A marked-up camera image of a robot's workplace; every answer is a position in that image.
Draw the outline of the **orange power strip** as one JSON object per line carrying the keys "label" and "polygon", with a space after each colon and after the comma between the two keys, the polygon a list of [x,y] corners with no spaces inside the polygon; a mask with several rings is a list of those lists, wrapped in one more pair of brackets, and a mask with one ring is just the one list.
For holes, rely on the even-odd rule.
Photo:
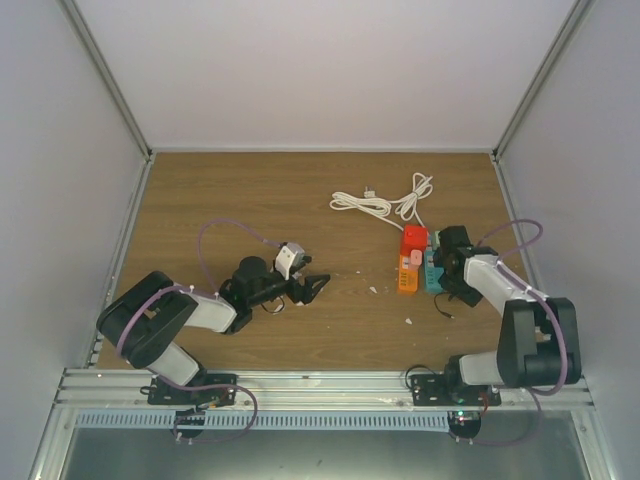
{"label": "orange power strip", "polygon": [[[390,201],[371,195],[359,198],[345,192],[335,192],[332,194],[329,206],[336,211],[358,210],[394,226],[403,233],[405,225],[425,227],[416,209],[419,198],[419,194],[410,193],[399,200]],[[419,270],[423,262],[417,271],[409,270],[408,263],[409,257],[402,256],[399,249],[398,291],[414,294],[419,287]]]}

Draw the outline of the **pink plug adapter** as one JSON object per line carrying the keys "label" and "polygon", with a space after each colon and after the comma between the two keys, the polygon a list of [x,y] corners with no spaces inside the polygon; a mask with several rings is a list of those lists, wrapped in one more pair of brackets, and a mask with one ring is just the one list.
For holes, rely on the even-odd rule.
{"label": "pink plug adapter", "polygon": [[413,249],[409,254],[408,269],[417,271],[423,262],[423,252],[419,249]]}

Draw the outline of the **red cube socket adapter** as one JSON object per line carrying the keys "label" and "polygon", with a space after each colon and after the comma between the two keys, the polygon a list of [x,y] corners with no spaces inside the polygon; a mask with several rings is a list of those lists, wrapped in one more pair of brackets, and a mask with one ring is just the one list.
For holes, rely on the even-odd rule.
{"label": "red cube socket adapter", "polygon": [[410,257],[414,250],[423,252],[428,245],[429,231],[420,225],[405,225],[400,244],[400,254]]}

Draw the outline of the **teal power strip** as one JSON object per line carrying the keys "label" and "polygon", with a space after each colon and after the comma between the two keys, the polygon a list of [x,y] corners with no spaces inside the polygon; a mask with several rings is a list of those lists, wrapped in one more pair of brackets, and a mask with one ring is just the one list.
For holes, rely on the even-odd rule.
{"label": "teal power strip", "polygon": [[[421,173],[414,173],[412,175],[412,187],[410,193],[417,193],[420,195],[416,206],[417,213],[419,201],[426,199],[433,191],[432,179],[432,176],[426,176]],[[423,288],[427,293],[433,295],[437,295],[443,292],[443,288],[440,286],[438,281],[440,275],[443,273],[443,269],[435,265],[435,253],[436,251],[432,251],[429,247],[428,236],[428,245],[426,250],[424,251],[423,265],[419,270],[418,290],[420,288]]]}

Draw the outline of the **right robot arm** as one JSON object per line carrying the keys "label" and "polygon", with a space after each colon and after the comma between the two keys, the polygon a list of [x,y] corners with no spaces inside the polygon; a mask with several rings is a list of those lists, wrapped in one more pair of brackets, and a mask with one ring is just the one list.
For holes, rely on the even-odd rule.
{"label": "right robot arm", "polygon": [[442,382],[447,400],[464,405],[480,385],[550,396],[577,383],[582,363],[573,302],[532,287],[493,248],[473,244],[464,226],[447,227],[437,238],[434,263],[443,269],[444,291],[469,307],[485,299],[501,316],[494,351],[449,359]]}

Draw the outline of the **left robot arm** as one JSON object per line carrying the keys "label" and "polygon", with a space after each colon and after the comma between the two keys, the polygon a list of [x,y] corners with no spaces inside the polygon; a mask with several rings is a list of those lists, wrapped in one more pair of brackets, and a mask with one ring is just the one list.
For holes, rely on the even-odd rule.
{"label": "left robot arm", "polygon": [[185,404],[203,398],[206,369],[175,342],[185,327],[233,335],[253,317],[253,308],[284,296],[308,305],[331,280],[329,274],[301,277],[311,261],[304,253],[280,252],[269,267],[260,257],[242,259],[219,291],[206,294],[153,271],[98,317],[98,331],[130,366],[163,378]]}

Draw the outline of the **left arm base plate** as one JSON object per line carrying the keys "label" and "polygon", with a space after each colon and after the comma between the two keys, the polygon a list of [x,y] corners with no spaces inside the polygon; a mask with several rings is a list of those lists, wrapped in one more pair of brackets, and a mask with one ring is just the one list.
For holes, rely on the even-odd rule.
{"label": "left arm base plate", "polygon": [[140,388],[140,393],[147,398],[150,405],[156,406],[231,406],[235,403],[233,388],[220,388],[220,384],[235,386],[238,376],[232,373],[207,372],[204,376],[192,380],[189,386],[216,385],[216,388],[199,391],[186,391],[170,386],[159,378],[153,378],[151,383]]}

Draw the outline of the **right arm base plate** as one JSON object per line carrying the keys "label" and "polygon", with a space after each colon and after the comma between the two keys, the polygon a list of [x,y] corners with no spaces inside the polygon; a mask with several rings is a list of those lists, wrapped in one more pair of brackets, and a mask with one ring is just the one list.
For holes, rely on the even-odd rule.
{"label": "right arm base plate", "polygon": [[498,391],[488,385],[449,384],[444,373],[409,369],[404,375],[412,403],[417,407],[494,407],[502,404]]}

